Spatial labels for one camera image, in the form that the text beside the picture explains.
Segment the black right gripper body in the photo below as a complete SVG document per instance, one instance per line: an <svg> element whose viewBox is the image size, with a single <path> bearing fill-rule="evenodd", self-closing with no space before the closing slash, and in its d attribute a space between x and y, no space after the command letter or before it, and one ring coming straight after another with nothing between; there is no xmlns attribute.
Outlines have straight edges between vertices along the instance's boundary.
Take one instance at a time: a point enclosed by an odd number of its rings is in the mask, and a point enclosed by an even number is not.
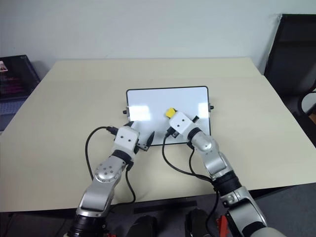
<svg viewBox="0 0 316 237"><path fill-rule="evenodd" d="M173 138L177 138L178 135L178 131L176 131L173 127L169 127L166 131L165 137L167 138L169 136L172 136Z"/></svg>

